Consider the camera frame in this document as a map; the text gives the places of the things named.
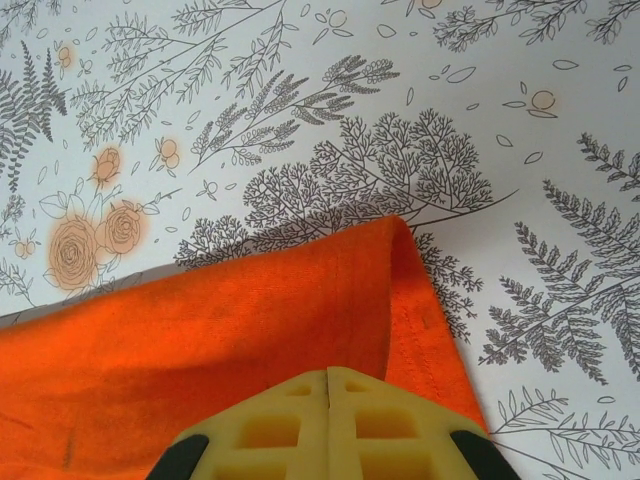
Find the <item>orange fabric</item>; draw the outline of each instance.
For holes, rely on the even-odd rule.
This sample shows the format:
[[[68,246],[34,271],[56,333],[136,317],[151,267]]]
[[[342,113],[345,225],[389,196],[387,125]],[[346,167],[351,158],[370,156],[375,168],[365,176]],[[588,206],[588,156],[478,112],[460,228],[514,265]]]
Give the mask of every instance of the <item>orange fabric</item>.
[[[411,233],[389,217],[0,332],[0,478],[144,479],[186,427],[331,365],[485,425]]]

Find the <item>yellow plastic object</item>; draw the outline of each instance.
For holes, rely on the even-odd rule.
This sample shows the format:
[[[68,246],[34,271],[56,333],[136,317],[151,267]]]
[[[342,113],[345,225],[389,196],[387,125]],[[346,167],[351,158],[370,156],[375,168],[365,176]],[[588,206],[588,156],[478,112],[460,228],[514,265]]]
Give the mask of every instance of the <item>yellow plastic object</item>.
[[[191,480],[476,480],[449,434],[471,420],[342,367],[299,375],[180,434],[210,442]]]

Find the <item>white paper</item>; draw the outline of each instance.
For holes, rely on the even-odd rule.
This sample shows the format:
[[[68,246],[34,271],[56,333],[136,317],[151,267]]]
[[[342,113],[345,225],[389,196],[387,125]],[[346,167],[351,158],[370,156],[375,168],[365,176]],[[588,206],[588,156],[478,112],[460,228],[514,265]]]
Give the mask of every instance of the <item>white paper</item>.
[[[396,213],[522,476],[640,475],[639,0],[3,3],[2,325]]]

